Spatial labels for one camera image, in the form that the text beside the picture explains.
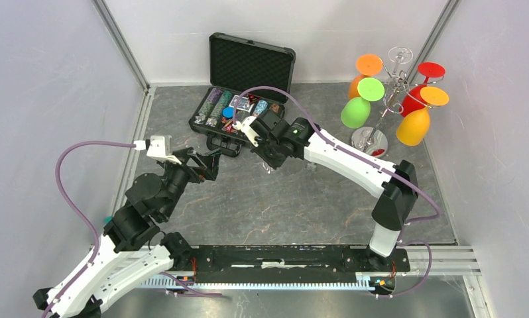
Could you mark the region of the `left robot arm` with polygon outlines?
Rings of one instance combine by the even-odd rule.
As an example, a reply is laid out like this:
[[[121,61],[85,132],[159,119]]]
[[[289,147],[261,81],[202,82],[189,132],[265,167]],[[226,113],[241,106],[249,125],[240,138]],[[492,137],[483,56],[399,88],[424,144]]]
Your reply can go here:
[[[189,183],[216,180],[220,156],[220,150],[200,154],[191,147],[157,156],[163,173],[135,178],[87,256],[59,284],[34,293],[36,307],[44,316],[101,317],[151,276],[192,265],[192,247],[180,233],[165,234],[138,260],[122,264],[161,233]]]

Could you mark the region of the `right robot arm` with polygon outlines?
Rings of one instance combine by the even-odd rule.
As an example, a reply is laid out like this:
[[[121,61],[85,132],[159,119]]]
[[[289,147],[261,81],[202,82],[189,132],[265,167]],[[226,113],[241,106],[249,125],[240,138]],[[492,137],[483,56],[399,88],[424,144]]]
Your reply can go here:
[[[377,199],[371,213],[375,229],[368,244],[367,264],[384,270],[393,261],[393,250],[418,194],[414,166],[376,159],[331,136],[326,130],[298,117],[293,123],[266,110],[239,122],[238,129],[252,144],[252,152],[271,168],[287,158],[298,158],[329,168],[361,186]]]

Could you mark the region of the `green wine glass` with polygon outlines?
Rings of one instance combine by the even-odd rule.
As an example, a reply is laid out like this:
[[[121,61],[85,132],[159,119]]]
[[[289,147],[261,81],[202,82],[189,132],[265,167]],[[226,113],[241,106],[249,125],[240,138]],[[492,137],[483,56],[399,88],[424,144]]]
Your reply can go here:
[[[376,78],[361,78],[355,85],[358,96],[350,99],[341,111],[341,122],[350,129],[362,127],[371,114],[371,103],[385,94],[382,82]]]

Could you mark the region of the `orange wine glass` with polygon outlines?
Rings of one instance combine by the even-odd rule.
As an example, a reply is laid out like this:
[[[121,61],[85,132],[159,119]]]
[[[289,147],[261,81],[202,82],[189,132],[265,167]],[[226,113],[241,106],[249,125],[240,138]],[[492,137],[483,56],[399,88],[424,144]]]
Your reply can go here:
[[[359,75],[356,76],[349,85],[347,92],[349,99],[360,96],[358,92],[359,82],[364,78],[372,77],[380,73],[383,67],[383,62],[375,54],[364,54],[358,57],[355,67],[359,72]]]

